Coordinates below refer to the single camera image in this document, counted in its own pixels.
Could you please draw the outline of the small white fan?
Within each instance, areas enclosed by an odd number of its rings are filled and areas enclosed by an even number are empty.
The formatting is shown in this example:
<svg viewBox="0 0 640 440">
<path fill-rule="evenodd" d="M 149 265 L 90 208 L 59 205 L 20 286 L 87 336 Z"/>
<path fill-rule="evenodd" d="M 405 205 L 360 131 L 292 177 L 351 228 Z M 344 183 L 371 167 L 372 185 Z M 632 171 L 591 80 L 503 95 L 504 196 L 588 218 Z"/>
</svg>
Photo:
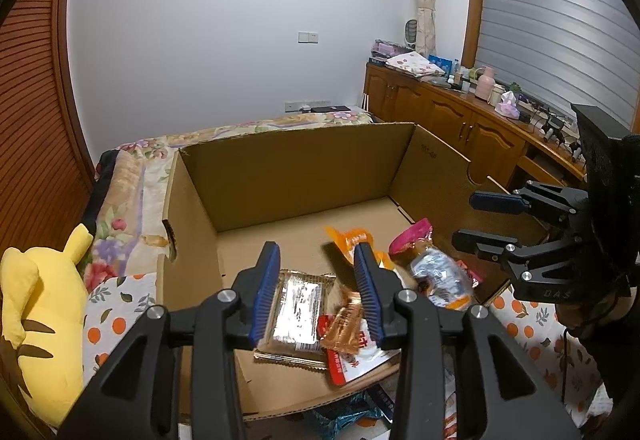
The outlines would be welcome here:
<svg viewBox="0 0 640 440">
<path fill-rule="evenodd" d="M 415 18 L 410 18 L 410 20 L 405 22 L 405 46 L 407 48 L 415 49 L 417 39 L 418 21 Z"/>
</svg>

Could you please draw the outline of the clear brown cracker packet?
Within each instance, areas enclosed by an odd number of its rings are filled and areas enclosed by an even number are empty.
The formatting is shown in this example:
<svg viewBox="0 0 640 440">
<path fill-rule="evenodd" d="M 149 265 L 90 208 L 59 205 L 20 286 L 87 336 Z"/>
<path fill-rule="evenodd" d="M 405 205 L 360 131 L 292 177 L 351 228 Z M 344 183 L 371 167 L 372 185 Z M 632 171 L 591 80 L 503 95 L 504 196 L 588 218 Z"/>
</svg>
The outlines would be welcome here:
<svg viewBox="0 0 640 440">
<path fill-rule="evenodd" d="M 265 335 L 253 352 L 254 360 L 324 371 L 326 361 L 320 347 L 318 319 L 326 311 L 335 281 L 336 276 L 331 273 L 283 270 Z"/>
</svg>

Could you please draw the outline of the brown cardboard box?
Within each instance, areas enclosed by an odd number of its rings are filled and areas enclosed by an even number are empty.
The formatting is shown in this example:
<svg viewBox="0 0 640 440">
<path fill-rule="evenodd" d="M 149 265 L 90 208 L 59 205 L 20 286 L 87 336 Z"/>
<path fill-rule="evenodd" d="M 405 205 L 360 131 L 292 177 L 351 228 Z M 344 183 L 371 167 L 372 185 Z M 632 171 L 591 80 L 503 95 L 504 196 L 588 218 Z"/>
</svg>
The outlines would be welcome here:
<svg viewBox="0 0 640 440">
<path fill-rule="evenodd" d="M 460 229 L 540 243 L 528 215 L 470 206 L 469 161 L 428 130 L 408 124 L 268 131 L 187 146 L 172 163 L 163 211 L 170 252 L 157 267 L 157 298 L 195 307 L 254 266 L 265 242 L 283 267 L 355 282 L 328 229 L 369 231 L 386 249 L 423 218 L 452 252 Z"/>
</svg>

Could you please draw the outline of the pink bottle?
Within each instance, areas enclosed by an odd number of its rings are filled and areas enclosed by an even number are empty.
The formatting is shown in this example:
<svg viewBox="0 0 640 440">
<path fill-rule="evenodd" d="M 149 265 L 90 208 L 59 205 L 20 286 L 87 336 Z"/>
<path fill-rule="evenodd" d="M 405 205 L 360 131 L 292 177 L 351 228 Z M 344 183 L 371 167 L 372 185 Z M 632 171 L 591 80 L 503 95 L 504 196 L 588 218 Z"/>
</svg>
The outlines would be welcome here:
<svg viewBox="0 0 640 440">
<path fill-rule="evenodd" d="M 476 70 L 476 74 L 475 95 L 488 101 L 495 85 L 494 70 L 490 66 L 483 66 Z"/>
</svg>

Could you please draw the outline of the white blue snack packet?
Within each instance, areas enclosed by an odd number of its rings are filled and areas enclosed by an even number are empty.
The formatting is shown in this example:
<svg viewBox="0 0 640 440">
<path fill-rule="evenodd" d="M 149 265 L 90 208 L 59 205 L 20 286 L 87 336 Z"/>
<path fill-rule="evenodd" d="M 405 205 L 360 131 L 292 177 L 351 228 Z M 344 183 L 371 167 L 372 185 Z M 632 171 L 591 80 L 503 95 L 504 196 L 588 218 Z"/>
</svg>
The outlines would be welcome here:
<svg viewBox="0 0 640 440">
<path fill-rule="evenodd" d="M 382 412 L 387 423 L 393 423 L 395 414 L 394 397 L 380 384 L 376 384 L 367 389 L 367 394 L 372 402 Z"/>
</svg>

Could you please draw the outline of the teal foil candy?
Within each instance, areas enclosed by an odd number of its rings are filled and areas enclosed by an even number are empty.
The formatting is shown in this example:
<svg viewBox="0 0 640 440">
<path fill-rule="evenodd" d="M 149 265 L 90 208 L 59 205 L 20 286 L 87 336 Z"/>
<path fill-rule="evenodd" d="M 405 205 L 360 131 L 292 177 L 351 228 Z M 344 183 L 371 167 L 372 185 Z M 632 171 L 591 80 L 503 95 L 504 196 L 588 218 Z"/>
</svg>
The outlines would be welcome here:
<svg viewBox="0 0 640 440">
<path fill-rule="evenodd" d="M 305 416 L 322 439 L 336 439 L 343 429 L 358 420 L 379 420 L 383 412 L 366 392 L 358 392 L 320 408 L 313 408 Z"/>
</svg>

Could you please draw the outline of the yellow plush toy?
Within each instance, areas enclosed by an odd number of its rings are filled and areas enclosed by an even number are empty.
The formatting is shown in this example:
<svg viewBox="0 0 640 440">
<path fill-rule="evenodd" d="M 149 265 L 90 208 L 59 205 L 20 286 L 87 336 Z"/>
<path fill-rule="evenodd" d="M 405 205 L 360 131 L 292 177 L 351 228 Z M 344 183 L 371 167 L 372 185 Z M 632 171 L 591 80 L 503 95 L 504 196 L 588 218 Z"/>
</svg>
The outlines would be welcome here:
<svg viewBox="0 0 640 440">
<path fill-rule="evenodd" d="M 30 412 L 58 428 L 79 397 L 88 292 L 77 270 L 93 236 L 83 224 L 63 249 L 10 247 L 1 258 L 1 357 Z"/>
</svg>

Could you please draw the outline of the pink tissue pack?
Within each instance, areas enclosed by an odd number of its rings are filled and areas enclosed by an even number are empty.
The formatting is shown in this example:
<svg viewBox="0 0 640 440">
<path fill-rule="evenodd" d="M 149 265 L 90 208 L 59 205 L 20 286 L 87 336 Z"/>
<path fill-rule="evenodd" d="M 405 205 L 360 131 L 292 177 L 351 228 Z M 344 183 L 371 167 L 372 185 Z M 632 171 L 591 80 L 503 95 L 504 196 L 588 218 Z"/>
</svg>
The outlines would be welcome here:
<svg viewBox="0 0 640 440">
<path fill-rule="evenodd" d="M 500 101 L 495 106 L 495 112 L 508 119 L 520 119 L 518 98 L 513 91 L 509 90 L 501 95 Z"/>
</svg>

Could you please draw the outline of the folded floral cloth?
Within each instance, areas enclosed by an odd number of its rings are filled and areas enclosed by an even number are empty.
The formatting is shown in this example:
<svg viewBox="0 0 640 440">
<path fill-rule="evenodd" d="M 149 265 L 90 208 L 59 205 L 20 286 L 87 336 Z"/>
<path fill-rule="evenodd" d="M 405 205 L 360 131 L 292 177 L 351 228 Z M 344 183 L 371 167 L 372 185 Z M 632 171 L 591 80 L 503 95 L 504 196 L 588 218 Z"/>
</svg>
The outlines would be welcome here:
<svg viewBox="0 0 640 440">
<path fill-rule="evenodd" d="M 392 56 L 385 61 L 385 66 L 390 70 L 406 74 L 414 78 L 427 76 L 442 76 L 445 71 L 434 63 L 431 63 L 422 54 L 411 51 L 398 56 Z"/>
</svg>

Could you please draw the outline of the red white duck snack packet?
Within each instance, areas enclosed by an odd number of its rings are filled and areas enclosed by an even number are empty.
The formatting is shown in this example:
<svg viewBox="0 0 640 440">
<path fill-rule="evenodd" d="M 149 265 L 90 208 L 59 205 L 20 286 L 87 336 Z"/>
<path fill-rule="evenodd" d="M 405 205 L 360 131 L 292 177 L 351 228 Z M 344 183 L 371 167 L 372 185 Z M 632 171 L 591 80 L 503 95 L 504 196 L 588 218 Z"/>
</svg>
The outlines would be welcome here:
<svg viewBox="0 0 640 440">
<path fill-rule="evenodd" d="M 382 350 L 378 348 L 369 334 L 367 322 L 360 320 L 360 329 L 355 336 L 356 349 L 349 352 L 321 346 L 326 354 L 326 367 L 334 386 L 345 386 L 348 382 L 361 378 L 382 364 L 399 356 L 398 350 Z"/>
</svg>

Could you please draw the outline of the gold foil snack wrapper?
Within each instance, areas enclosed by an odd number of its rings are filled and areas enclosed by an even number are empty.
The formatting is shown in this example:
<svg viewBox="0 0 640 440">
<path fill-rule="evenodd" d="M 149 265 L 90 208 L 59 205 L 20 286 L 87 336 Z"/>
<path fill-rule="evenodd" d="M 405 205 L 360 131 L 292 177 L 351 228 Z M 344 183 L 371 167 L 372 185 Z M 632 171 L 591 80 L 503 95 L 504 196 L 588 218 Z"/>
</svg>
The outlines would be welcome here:
<svg viewBox="0 0 640 440">
<path fill-rule="evenodd" d="M 320 345 L 326 350 L 354 356 L 360 349 L 359 334 L 363 316 L 360 293 L 345 294 L 346 304 L 321 334 Z"/>
</svg>

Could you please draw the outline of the white wall switch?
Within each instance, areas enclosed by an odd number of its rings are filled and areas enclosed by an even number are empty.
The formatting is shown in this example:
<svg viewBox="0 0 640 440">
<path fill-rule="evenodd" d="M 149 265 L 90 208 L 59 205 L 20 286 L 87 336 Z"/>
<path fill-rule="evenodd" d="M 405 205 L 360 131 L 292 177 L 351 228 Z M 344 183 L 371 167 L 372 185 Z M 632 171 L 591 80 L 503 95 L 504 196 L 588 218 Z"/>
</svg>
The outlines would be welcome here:
<svg viewBox="0 0 640 440">
<path fill-rule="evenodd" d="M 299 44 L 318 44 L 319 35 L 314 32 L 298 32 L 297 42 Z"/>
</svg>

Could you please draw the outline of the wooden sideboard cabinet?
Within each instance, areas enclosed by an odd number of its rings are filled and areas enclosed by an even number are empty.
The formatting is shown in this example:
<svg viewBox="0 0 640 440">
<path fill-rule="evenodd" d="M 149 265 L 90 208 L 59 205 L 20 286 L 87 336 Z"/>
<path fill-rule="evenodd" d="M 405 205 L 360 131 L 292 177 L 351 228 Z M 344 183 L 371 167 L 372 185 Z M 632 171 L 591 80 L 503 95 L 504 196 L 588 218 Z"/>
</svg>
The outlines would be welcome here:
<svg viewBox="0 0 640 440">
<path fill-rule="evenodd" d="M 469 177 L 487 177 L 513 190 L 528 180 L 578 188 L 586 167 L 570 152 L 547 142 L 536 122 L 512 122 L 472 94 L 438 88 L 372 62 L 367 64 L 363 100 L 382 122 L 415 122 L 469 161 Z"/>
</svg>

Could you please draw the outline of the orange print tablecloth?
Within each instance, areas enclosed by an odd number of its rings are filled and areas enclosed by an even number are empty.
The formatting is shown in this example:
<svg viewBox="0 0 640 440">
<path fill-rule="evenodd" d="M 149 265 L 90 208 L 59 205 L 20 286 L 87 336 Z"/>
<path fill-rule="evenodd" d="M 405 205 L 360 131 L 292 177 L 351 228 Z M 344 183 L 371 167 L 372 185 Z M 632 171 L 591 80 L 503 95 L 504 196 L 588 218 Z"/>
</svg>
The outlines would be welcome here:
<svg viewBox="0 0 640 440">
<path fill-rule="evenodd" d="M 144 310 L 155 304 L 156 275 L 132 274 L 89 284 L 84 316 L 82 379 L 86 384 Z M 612 401 L 602 386 L 596 361 L 578 340 L 565 333 L 551 304 L 519 301 L 507 288 L 490 306 L 491 312 L 521 345 L 551 389 L 580 427 L 611 412 Z M 395 399 L 397 377 L 379 382 Z M 304 414 L 299 438 L 321 438 Z M 390 423 L 362 418 L 343 429 L 337 439 L 386 439 Z"/>
</svg>

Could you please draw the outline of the pink snack packet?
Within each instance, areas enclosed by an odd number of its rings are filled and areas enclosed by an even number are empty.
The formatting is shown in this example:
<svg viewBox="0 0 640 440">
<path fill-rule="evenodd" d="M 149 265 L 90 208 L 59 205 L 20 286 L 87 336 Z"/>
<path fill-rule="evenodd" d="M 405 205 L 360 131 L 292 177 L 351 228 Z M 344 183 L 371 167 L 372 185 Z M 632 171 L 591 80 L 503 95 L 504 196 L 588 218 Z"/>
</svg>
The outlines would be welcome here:
<svg viewBox="0 0 640 440">
<path fill-rule="evenodd" d="M 433 226 L 427 218 L 397 235 L 388 254 L 394 264 L 407 270 L 416 291 L 436 307 L 462 311 L 476 303 L 468 271 L 434 245 Z"/>
</svg>

